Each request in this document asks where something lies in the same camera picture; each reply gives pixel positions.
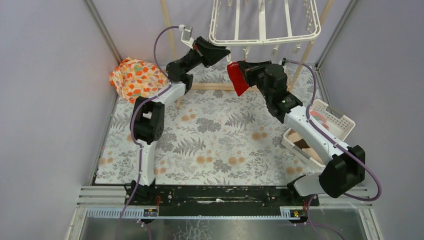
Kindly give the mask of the red sock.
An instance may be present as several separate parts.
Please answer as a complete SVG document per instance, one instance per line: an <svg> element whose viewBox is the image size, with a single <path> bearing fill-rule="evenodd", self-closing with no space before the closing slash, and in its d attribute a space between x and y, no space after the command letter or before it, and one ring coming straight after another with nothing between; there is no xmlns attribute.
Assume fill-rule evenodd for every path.
<svg viewBox="0 0 424 240"><path fill-rule="evenodd" d="M250 87L245 79L246 61L240 60L227 65L227 73L234 91L240 97Z"/></svg>

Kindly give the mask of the white clip sock hanger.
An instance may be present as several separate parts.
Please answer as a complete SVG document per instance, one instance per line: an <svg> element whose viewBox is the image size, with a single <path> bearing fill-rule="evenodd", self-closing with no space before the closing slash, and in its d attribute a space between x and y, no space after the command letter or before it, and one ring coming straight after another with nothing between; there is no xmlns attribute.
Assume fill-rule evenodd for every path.
<svg viewBox="0 0 424 240"><path fill-rule="evenodd" d="M323 14L315 0L215 0L208 39L240 50L244 59L259 47L272 60L298 56L321 34Z"/></svg>

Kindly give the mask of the white perforated plastic basket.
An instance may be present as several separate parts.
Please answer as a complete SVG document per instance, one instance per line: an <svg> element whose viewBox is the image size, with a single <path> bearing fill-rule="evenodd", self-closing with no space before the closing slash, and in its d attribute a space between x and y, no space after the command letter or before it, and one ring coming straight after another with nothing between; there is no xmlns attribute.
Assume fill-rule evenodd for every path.
<svg viewBox="0 0 424 240"><path fill-rule="evenodd" d="M310 111L323 112L326 116L326 124L329 126L328 131L341 141L344 141L346 139L346 137L350 134L350 132L356 125L355 122L346 115L343 115L341 117L335 116L334 113L336 111L320 99L315 99L313 101L313 104L310 107Z"/></svg>

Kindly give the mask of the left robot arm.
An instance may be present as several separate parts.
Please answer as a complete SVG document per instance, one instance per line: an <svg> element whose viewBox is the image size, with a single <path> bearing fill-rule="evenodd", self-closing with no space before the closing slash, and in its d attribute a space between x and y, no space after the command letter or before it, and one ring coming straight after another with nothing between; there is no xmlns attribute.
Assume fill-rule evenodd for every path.
<svg viewBox="0 0 424 240"><path fill-rule="evenodd" d="M189 72L198 65L211 67L231 53L228 47L214 45L201 36L190 39L188 45L190 49L183 57L167 64L165 73L169 83L166 87L151 97L140 96L135 100L129 128L140 150L136 175L126 190L126 205L148 206L157 199L156 145L165 129L166 107L192 88L194 77Z"/></svg>

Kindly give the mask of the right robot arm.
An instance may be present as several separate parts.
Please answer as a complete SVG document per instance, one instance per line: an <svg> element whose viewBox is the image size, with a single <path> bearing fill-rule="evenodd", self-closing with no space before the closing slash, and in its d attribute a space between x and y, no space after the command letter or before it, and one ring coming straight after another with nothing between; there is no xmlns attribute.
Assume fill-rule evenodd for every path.
<svg viewBox="0 0 424 240"><path fill-rule="evenodd" d="M287 89L284 67L271 61L237 61L227 66L228 76L238 96L257 87L269 113L293 129L325 165L321 173L301 176L288 184L287 201L301 205L307 196L327 194L338 198L365 179L365 151L331 134L310 116L310 111Z"/></svg>

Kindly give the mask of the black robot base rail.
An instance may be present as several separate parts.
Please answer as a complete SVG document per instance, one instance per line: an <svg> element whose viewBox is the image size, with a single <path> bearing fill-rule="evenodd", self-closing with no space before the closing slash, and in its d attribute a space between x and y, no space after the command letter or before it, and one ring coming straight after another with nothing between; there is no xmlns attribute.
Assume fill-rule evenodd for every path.
<svg viewBox="0 0 424 240"><path fill-rule="evenodd" d="M203 212L252 212L259 213L283 207L296 211L306 210L308 205L319 206L318 199L300 196L293 186L242 186L242 185L156 185L157 199L151 206L166 211Z"/></svg>

